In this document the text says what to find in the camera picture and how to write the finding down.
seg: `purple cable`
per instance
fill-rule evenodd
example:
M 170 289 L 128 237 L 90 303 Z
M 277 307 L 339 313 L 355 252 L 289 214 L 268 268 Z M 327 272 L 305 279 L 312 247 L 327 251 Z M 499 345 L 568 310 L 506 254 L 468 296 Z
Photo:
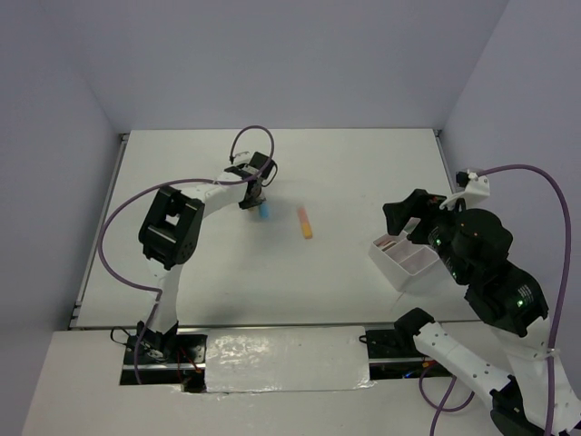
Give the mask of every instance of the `purple cable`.
M 452 393 L 452 390 L 454 389 L 455 384 L 456 384 L 456 376 L 453 375 L 452 381 L 450 382 L 450 385 L 448 386 L 448 390 L 444 394 L 444 398 L 442 398 L 442 401 L 439 402 L 439 405 L 436 408 L 436 413 L 434 413 L 434 418 L 432 418 L 432 425 L 429 428 L 429 436 L 434 436 L 436 434 L 436 424 L 438 423 L 439 415 L 440 415 L 440 413 L 442 413 L 444 411 L 444 405 L 446 404 L 446 401 L 448 401 L 450 393 Z
M 429 370 L 431 370 L 433 367 L 434 367 L 433 365 L 429 366 L 424 371 L 422 371 L 421 375 L 419 376 L 419 393 L 421 393 L 421 396 L 423 397 L 423 399 L 426 401 L 427 404 L 432 406 L 434 409 L 438 409 L 438 406 L 430 398 L 428 398 L 428 395 L 424 391 L 424 379 L 426 378 L 426 375 L 428 374 Z M 473 399 L 474 399 L 474 392 L 471 392 L 470 395 L 468 396 L 468 398 L 466 398 L 466 401 L 464 401 L 459 406 L 450 407 L 450 408 L 443 407 L 442 411 L 445 411 L 447 413 L 454 413 L 455 411 L 461 411 L 466 406 L 468 406 Z
M 244 127 L 242 130 L 240 130 L 238 132 L 238 134 L 236 135 L 236 137 L 234 138 L 234 142 L 233 142 L 232 148 L 231 148 L 231 154 L 234 151 L 234 146 L 238 142 L 238 139 L 242 136 L 242 134 L 244 134 L 245 132 L 247 132 L 251 129 L 262 130 L 263 132 L 265 132 L 269 136 L 269 138 L 271 140 L 271 153 L 269 154 L 268 159 L 266 160 L 266 162 L 264 163 L 262 168 L 255 175 L 247 177 L 246 179 L 240 180 L 238 182 L 219 182 L 219 184 L 221 184 L 223 186 L 232 186 L 234 184 L 243 184 L 243 183 L 252 182 L 253 180 L 258 179 L 259 176 L 262 174 L 262 172 L 264 170 L 266 170 L 268 165 L 271 163 L 272 156 L 274 155 L 274 137 L 272 136 L 272 133 L 270 130 L 268 130 L 266 127 L 262 127 L 261 125 L 249 125 L 248 127 Z M 101 228 L 101 231 L 99 232 L 99 237 L 97 239 L 97 253 L 99 254 L 99 259 L 101 259 L 101 263 L 103 264 L 103 267 L 105 268 L 105 270 L 108 273 L 110 273 L 113 278 L 117 279 L 119 282 L 121 282 L 123 284 L 126 284 L 127 286 L 131 286 L 132 288 L 139 289 L 141 291 L 149 291 L 149 292 L 156 292 L 157 293 L 157 296 L 155 297 L 155 304 L 153 305 L 152 311 L 150 312 L 149 316 L 147 317 L 147 320 L 145 321 L 145 324 L 142 328 L 141 333 L 137 337 L 135 349 L 133 350 L 133 370 L 135 372 L 135 379 L 137 380 L 137 382 L 139 384 L 142 384 L 142 380 L 139 377 L 139 358 L 138 358 L 139 357 L 139 344 L 143 340 L 143 336 L 145 335 L 145 331 L 149 327 L 149 324 L 151 324 L 151 322 L 153 321 L 153 317 L 155 316 L 155 312 L 157 311 L 157 305 L 162 298 L 162 290 L 160 288 L 153 288 L 152 286 L 145 286 L 143 284 L 139 284 L 139 283 L 127 280 L 121 274 L 119 274 L 116 270 L 114 270 L 111 267 L 111 265 L 109 264 L 109 262 L 107 262 L 107 259 L 105 258 L 105 255 L 103 252 L 104 236 L 107 232 L 107 229 L 109 228 L 109 226 L 111 225 L 111 223 L 115 219 L 115 217 L 123 209 L 125 209 L 125 207 L 127 207 L 129 204 L 133 203 L 135 200 L 143 197 L 144 195 L 146 195 L 148 193 L 151 193 L 151 192 L 156 191 L 160 188 L 163 188 L 164 186 L 169 186 L 172 184 L 214 183 L 214 182 L 215 181 L 213 181 L 211 179 L 178 179 L 178 180 L 172 180 L 170 182 L 156 184 L 155 186 L 152 186 L 150 188 L 145 189 L 144 191 L 141 191 L 140 193 L 137 193 L 136 195 L 131 197 L 129 200 L 126 200 L 125 202 L 123 202 L 119 207 L 117 207 L 117 209 L 115 209 L 113 211 L 113 213 L 111 213 L 111 215 L 105 220 L 105 222 L 103 223 L 103 227 Z
M 555 316 L 553 322 L 551 323 L 551 331 L 548 336 L 547 348 L 554 349 L 556 344 L 556 333 L 559 329 L 559 322 L 561 321 L 561 314 L 563 311 L 563 303 L 565 302 L 565 292 L 566 283 L 569 278 L 569 266 L 571 264 L 571 215 L 569 213 L 569 207 L 566 203 L 565 195 L 561 190 L 560 186 L 556 180 L 546 171 L 541 170 L 533 165 L 525 164 L 514 164 L 514 165 L 504 165 L 496 168 L 490 168 L 489 170 L 480 171 L 478 175 L 489 175 L 494 173 L 501 173 L 508 170 L 528 170 L 533 173 L 537 173 L 545 177 L 545 179 L 553 186 L 556 196 L 561 203 L 561 209 L 563 210 L 563 218 L 565 219 L 565 256 L 563 259 L 563 272 L 561 274 L 561 284 L 559 285 L 559 292 L 556 298 L 555 305 Z M 555 414 L 555 409 L 553 404 L 555 404 L 555 361 L 552 356 L 547 358 L 547 372 L 548 372 L 548 396 L 547 396 L 547 419 L 545 421 L 545 436 L 550 436 L 553 430 L 553 419 Z

